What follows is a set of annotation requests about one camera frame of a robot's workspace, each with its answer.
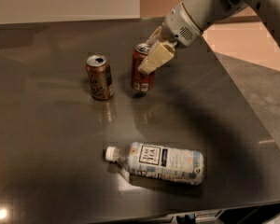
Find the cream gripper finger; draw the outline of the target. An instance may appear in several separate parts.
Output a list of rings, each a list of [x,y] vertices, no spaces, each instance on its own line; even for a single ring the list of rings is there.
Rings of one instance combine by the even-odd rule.
[[[157,40],[160,39],[161,37],[161,30],[162,27],[159,26],[153,33],[152,35],[147,39],[146,43],[149,45],[153,45]]]
[[[175,56],[175,45],[168,41],[156,41],[148,56],[140,63],[138,71],[141,74],[149,75]]]

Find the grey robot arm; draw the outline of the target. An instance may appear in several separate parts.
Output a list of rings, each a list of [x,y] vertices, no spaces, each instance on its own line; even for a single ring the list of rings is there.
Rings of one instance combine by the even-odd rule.
[[[147,40],[151,50],[138,71],[146,76],[153,73],[172,60],[177,49],[190,46],[215,22],[246,7],[258,15],[280,48],[280,0],[183,0]]]

